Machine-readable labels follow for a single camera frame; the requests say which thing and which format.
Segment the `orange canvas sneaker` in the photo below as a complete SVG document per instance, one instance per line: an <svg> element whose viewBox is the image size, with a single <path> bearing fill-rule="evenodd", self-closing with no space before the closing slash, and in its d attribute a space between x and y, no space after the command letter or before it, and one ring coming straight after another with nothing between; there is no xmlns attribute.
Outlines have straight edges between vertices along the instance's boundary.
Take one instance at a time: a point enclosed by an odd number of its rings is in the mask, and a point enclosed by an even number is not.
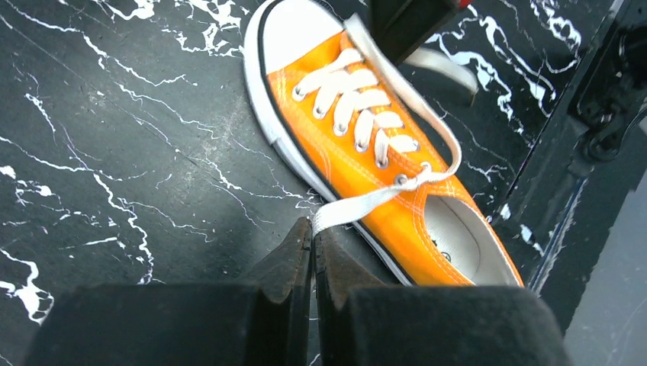
<svg viewBox="0 0 647 366"><path fill-rule="evenodd" d="M386 82L387 111L404 128L389 136L412 138L414 152L388 151L387 165L375 164L373 145L361 149L353 131L354 113L342 136L333 132L333 112L318 120L310 93L294 101L292 89L307 74L334 61L353 43L344 21L319 1L266 1L253 13L244 37L244 72L249 99L260 127L288 165L325 201L357 197L413 178L423 162L444 172L452 153L443 138L410 109ZM457 178L403 191L350 223L405 285L511 285L523 281L496 232Z"/></svg>

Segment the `white shoelace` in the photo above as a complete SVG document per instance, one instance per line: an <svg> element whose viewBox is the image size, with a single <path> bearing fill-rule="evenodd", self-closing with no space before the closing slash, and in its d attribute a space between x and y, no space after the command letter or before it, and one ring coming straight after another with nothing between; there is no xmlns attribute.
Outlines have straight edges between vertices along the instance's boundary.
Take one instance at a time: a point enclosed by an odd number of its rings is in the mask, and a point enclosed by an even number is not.
<svg viewBox="0 0 647 366"><path fill-rule="evenodd" d="M332 63L307 74L292 89L292 99L302 101L310 93L316 93L312 115L321 120L332 111L333 132L337 136L347 132L353 114L358 113L354 143L367 149L372 141L375 164L383 169L388 162L388 151L412 153L418 148L408 136L385 133L390 128L404 128L404 122L396 113L386 110L390 104L388 94L377 88L383 80L443 138L452 153L452 163L444 172L438 172L423 162L422 171L413 178L403 176L386 188L324 205L312 220L314 233L361 220L403 191L416 191L425 184L445 181L457 172L462 162L462 150L453 132L379 50L360 17L354 14L343 25L352 47L344 49Z"/></svg>

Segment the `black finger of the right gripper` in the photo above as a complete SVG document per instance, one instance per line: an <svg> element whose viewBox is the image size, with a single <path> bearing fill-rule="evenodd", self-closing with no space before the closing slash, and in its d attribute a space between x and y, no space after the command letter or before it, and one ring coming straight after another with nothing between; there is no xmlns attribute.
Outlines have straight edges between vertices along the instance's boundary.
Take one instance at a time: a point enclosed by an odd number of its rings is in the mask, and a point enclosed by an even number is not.
<svg viewBox="0 0 647 366"><path fill-rule="evenodd" d="M386 58L402 64L471 0L368 1L369 33Z"/></svg>

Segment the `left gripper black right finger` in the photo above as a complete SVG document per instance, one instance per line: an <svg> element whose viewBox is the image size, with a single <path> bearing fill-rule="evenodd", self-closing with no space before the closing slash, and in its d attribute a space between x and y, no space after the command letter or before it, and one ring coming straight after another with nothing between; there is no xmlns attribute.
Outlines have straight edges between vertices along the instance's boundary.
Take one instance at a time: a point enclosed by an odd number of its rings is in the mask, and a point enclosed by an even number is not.
<svg viewBox="0 0 647 366"><path fill-rule="evenodd" d="M552 311L511 286L386 284L325 230L313 239L325 365L569 365Z"/></svg>

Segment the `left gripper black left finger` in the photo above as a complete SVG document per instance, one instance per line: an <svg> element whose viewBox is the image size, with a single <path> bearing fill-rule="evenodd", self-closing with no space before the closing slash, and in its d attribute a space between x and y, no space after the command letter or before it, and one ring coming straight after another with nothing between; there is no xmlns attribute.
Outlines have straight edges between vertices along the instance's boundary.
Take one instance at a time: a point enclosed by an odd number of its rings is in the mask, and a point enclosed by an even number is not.
<svg viewBox="0 0 647 366"><path fill-rule="evenodd" d="M25 365L303 365L311 223L234 281L81 287L53 307Z"/></svg>

